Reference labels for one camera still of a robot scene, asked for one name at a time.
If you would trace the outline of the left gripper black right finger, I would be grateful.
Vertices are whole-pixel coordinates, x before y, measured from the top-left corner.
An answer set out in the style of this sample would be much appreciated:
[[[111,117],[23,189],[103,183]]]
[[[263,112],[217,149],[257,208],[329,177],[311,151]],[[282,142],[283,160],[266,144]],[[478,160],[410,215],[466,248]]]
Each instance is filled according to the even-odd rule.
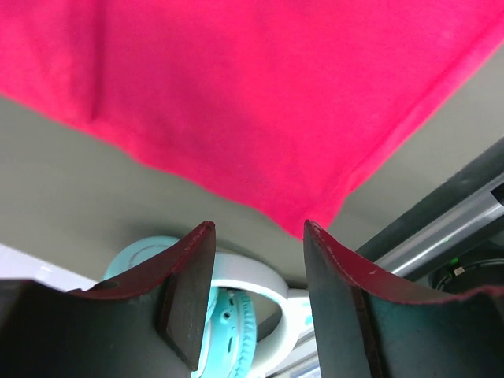
[[[322,376],[502,376],[500,286],[460,294],[421,286],[347,249],[311,220],[303,243]]]

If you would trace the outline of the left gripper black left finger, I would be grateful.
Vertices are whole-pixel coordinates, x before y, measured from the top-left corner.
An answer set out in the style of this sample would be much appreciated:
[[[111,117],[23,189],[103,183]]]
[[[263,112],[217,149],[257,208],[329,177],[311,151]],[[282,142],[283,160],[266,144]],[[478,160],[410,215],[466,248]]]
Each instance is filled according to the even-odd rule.
[[[87,291],[1,282],[4,377],[188,377],[198,367],[216,252],[205,221]]]

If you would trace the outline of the red t shirt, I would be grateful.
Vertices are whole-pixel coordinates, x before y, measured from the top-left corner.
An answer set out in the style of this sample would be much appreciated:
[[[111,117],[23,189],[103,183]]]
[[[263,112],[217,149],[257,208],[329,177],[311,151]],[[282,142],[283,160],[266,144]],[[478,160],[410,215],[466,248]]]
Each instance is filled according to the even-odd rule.
[[[301,238],[502,42],[500,1],[4,1],[1,93]]]

